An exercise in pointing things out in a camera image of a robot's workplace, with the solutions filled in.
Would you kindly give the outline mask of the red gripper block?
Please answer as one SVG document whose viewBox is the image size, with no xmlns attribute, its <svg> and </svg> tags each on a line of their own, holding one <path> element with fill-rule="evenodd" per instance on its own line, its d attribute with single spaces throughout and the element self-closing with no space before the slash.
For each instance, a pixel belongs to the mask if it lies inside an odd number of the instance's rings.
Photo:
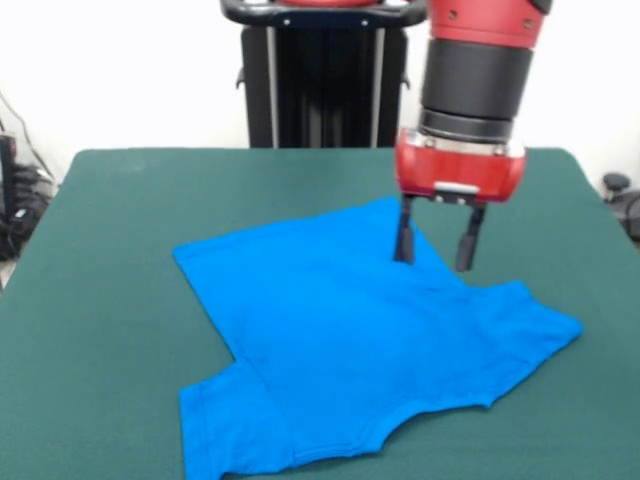
<svg viewBox="0 0 640 480">
<path fill-rule="evenodd" d="M 395 175 L 403 194 L 394 260 L 414 263 L 413 196 L 438 201 L 466 198 L 474 203 L 503 203 L 517 189 L 525 167 L 526 150 L 518 141 L 464 142 L 402 129 L 395 145 Z M 459 242 L 457 271 L 472 268 L 484 218 L 485 206 L 474 206 Z"/>
</svg>

